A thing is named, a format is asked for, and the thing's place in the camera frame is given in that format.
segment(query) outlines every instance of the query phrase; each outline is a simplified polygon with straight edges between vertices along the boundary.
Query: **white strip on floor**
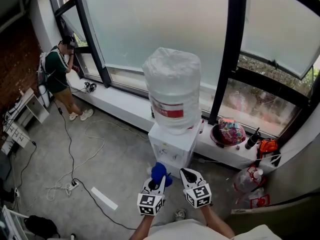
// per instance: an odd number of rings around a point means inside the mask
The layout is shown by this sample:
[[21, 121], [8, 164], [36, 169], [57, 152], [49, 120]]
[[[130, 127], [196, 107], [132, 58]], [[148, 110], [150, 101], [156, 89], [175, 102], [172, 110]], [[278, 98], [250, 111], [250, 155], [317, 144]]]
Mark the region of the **white strip on floor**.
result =
[[91, 189], [91, 192], [94, 193], [102, 202], [104, 202], [107, 206], [109, 206], [111, 209], [116, 210], [118, 208], [118, 205], [112, 202], [108, 197], [106, 197], [104, 194], [102, 194], [98, 189], [93, 187]]

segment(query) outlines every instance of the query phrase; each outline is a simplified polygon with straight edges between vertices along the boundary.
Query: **blue cloth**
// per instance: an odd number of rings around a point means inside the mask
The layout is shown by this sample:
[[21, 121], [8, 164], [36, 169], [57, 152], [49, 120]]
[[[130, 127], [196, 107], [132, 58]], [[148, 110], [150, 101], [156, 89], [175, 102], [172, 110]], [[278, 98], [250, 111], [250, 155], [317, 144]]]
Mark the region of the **blue cloth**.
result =
[[162, 163], [156, 162], [151, 170], [151, 178], [154, 180], [155, 184], [160, 185], [163, 176], [165, 176], [164, 186], [169, 187], [172, 184], [172, 178], [167, 174], [166, 167]]

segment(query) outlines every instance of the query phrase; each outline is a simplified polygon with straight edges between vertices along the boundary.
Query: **gray floor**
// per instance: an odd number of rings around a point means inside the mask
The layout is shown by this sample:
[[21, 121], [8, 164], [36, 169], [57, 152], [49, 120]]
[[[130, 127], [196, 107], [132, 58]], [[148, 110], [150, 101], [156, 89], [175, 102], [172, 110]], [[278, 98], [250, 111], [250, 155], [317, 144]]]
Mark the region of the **gray floor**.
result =
[[[76, 99], [83, 109], [90, 106]], [[21, 200], [19, 210], [22, 214], [37, 215], [54, 221], [63, 237], [75, 233], [79, 239], [117, 239], [126, 240], [133, 233], [106, 218], [95, 205], [83, 186], [72, 191], [70, 197], [64, 190], [58, 189], [54, 201], [46, 199], [47, 187], [55, 185], [56, 181], [72, 168], [72, 159], [68, 152], [69, 138], [65, 131], [64, 121], [59, 115], [54, 103], [48, 109], [50, 116], [43, 124], [35, 121], [29, 129], [29, 134], [37, 144], [36, 152], [31, 162], [23, 172], [23, 185], [20, 188]], [[66, 109], [63, 115], [68, 119]], [[144, 138], [148, 136], [128, 125], [95, 109], [94, 115], [86, 121], [66, 121], [66, 127], [72, 138], [71, 153], [78, 165], [92, 156], [102, 145], [103, 140], [88, 138], [84, 130], [90, 122], [105, 120], [122, 128], [129, 128]], [[139, 136], [120, 129], [106, 122], [92, 124], [87, 135], [105, 139], [102, 150], [86, 164], [74, 171], [73, 176], [79, 178], [91, 190], [96, 187], [109, 199], [118, 205], [114, 211], [103, 202], [97, 202], [105, 213], [115, 221], [136, 228], [142, 220], [137, 209], [137, 195], [142, 184], [149, 177], [147, 168], [156, 162], [151, 145]], [[19, 149], [14, 159], [14, 175], [16, 185], [20, 184], [20, 171], [28, 162], [30, 151]], [[230, 211], [228, 197], [224, 192], [225, 181], [235, 172], [217, 164], [192, 161], [191, 168], [202, 173], [210, 183], [213, 207], [219, 215], [225, 217]], [[64, 177], [61, 183], [65, 186], [71, 182], [71, 175]], [[188, 217], [203, 222], [199, 210], [193, 209], [183, 196], [181, 180], [174, 178], [172, 186], [165, 190], [166, 203], [153, 223], [171, 222], [178, 208], [185, 208]]]

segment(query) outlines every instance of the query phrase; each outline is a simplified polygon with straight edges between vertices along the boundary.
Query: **black bag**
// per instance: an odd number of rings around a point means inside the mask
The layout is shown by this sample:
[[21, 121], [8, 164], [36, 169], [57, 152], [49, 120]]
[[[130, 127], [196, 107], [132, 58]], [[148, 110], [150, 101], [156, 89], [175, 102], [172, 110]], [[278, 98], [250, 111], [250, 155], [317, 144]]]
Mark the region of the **black bag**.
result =
[[36, 236], [48, 239], [57, 234], [60, 238], [57, 226], [50, 219], [31, 215], [29, 218], [24, 219], [24, 224], [25, 227]]

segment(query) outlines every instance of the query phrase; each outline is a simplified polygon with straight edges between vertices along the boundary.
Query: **black water bottle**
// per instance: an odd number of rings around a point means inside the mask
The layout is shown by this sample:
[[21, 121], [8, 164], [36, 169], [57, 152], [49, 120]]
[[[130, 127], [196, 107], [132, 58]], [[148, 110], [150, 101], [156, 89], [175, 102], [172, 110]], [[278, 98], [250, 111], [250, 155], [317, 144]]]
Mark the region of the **black water bottle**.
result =
[[256, 129], [255, 133], [253, 135], [251, 135], [251, 137], [248, 139], [247, 143], [245, 144], [245, 148], [247, 150], [251, 149], [259, 140], [259, 138], [261, 137], [261, 134], [259, 132], [259, 129]]

